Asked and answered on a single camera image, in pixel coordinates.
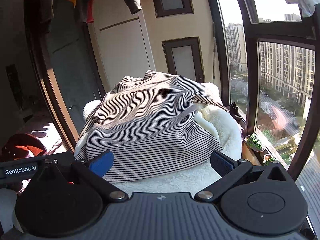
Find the red cap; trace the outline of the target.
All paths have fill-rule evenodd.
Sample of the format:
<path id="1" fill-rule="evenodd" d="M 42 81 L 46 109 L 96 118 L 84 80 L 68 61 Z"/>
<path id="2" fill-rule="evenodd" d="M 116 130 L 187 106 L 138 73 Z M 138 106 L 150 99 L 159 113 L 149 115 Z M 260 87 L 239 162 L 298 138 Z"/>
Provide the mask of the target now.
<path id="1" fill-rule="evenodd" d="M 12 135 L 1 149 L 1 163 L 26 158 L 29 153 L 34 157 L 47 153 L 45 146 L 37 137 L 27 133 Z"/>

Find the small black figurine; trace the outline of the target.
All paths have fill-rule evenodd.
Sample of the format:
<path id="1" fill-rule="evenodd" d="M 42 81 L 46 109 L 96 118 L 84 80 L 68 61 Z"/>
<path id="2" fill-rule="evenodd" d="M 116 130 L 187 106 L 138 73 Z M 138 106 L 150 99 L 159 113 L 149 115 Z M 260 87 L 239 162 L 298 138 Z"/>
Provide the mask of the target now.
<path id="1" fill-rule="evenodd" d="M 239 123 L 242 120 L 242 116 L 239 113 L 239 107 L 236 105 L 235 102 L 232 102 L 230 104 L 229 113 L 237 123 Z"/>

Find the green potted cactus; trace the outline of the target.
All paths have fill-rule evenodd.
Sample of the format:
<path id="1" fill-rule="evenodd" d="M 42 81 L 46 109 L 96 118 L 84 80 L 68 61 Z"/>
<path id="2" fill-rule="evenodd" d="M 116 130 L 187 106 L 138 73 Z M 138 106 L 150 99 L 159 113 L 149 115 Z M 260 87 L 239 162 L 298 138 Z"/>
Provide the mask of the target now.
<path id="1" fill-rule="evenodd" d="M 264 152 L 265 145 L 256 134 L 248 135 L 244 138 L 245 143 L 255 152 Z"/>

